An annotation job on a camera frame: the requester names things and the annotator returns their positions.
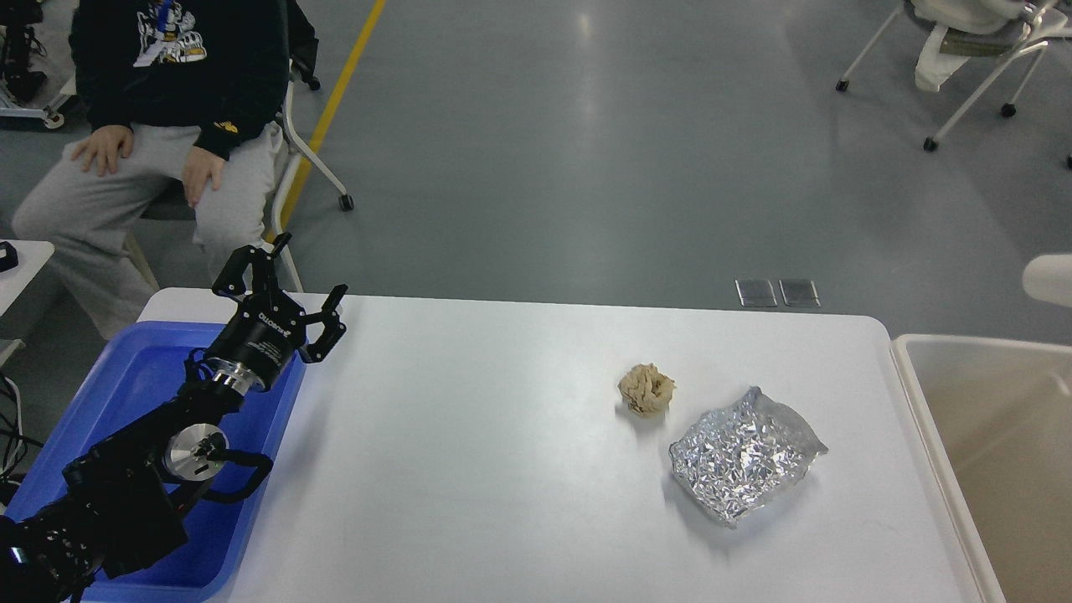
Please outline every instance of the robotic arm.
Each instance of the robotic arm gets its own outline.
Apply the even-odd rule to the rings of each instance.
[[[319,362],[346,329],[337,311],[346,285],[312,314],[279,288],[273,261],[288,240],[280,235],[271,253],[248,246],[232,254],[212,291],[238,310],[203,357],[191,353],[174,398],[68,465],[62,498],[19,524],[0,516],[0,603],[78,603],[99,570],[111,578],[144,570],[185,544],[182,520],[202,499],[233,503],[256,491],[272,461],[229,448],[221,420],[251,388],[270,389],[296,350]],[[308,342],[316,323],[324,330]],[[236,491],[211,489],[228,461],[254,468],[251,477]]]

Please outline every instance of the knee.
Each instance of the knee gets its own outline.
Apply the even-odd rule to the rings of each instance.
[[[205,250],[213,255],[229,256],[234,250],[247,245],[259,246],[264,227],[241,226],[235,223],[198,221],[197,235]]]
[[[24,240],[54,240],[63,230],[63,212],[55,205],[30,193],[15,210],[11,226]]]

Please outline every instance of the black hoodie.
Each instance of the black hoodie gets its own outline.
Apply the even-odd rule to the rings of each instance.
[[[80,0],[71,56],[89,122],[93,130],[199,126],[194,144],[229,159],[232,149],[260,135],[283,102],[284,0],[172,0],[158,35],[164,3]]]

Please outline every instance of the crumpled aluminum foil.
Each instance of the crumpled aluminum foil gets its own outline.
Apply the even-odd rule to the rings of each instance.
[[[751,387],[670,445],[673,475],[715,521],[738,519],[801,481],[828,448],[793,409]]]

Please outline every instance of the silver disc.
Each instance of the silver disc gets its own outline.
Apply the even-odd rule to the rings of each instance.
[[[226,433],[208,423],[191,425],[176,433],[164,451],[164,468],[172,475],[188,482],[204,482],[214,477],[223,469],[224,461],[209,460],[203,455],[194,454],[202,441],[213,433],[223,436],[224,443],[227,443]]]

